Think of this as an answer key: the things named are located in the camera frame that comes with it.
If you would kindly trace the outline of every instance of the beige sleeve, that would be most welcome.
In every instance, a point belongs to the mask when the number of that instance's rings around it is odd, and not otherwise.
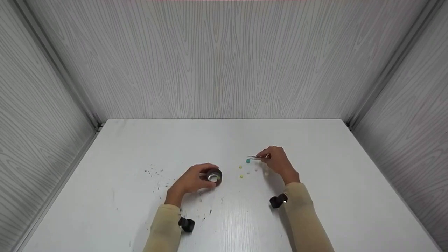
[[[290,183],[284,193],[288,201],[282,207],[291,223],[297,251],[333,252],[333,246],[317,217],[313,200],[305,185]]]
[[[177,206],[159,206],[143,252],[176,252],[181,240],[180,218],[181,210]]]

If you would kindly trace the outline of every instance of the white tabletop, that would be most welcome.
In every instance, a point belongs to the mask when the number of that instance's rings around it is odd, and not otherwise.
[[[24,251],[140,252],[166,190],[204,162],[223,182],[184,199],[196,226],[179,251],[291,251],[269,208],[280,178],[245,162],[269,145],[286,150],[336,251],[438,251],[338,119],[109,120]]]

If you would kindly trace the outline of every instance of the wood grain wall panel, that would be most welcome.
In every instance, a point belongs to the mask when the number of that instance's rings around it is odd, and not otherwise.
[[[448,251],[448,3],[354,134]]]
[[[342,118],[425,0],[29,0],[108,118]]]
[[[10,251],[94,129],[0,0],[0,251]]]

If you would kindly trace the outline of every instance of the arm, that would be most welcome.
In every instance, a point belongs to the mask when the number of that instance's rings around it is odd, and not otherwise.
[[[181,240],[182,199],[186,193],[196,192],[202,188],[214,188],[214,182],[205,181],[200,177],[209,169],[218,168],[213,164],[191,166],[167,191],[165,204],[159,206],[151,224],[149,238],[143,252],[176,252]]]
[[[288,200],[283,207],[291,224],[296,251],[333,252],[333,246],[314,210],[313,200],[305,185],[300,183],[299,173],[294,170],[283,148],[270,146],[257,156],[284,181],[284,193]]]
[[[292,182],[286,185],[284,193],[288,201],[283,204],[293,231],[297,251],[332,252],[328,239],[313,201],[304,184]]]

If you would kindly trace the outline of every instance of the wrist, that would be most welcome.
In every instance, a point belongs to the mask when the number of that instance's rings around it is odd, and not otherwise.
[[[182,199],[184,198],[185,193],[178,187],[172,186],[167,191],[167,197],[165,199],[165,204],[175,205],[177,207],[181,207]]]
[[[294,182],[300,183],[299,173],[294,170],[294,168],[283,172],[280,176],[282,177],[285,185]]]

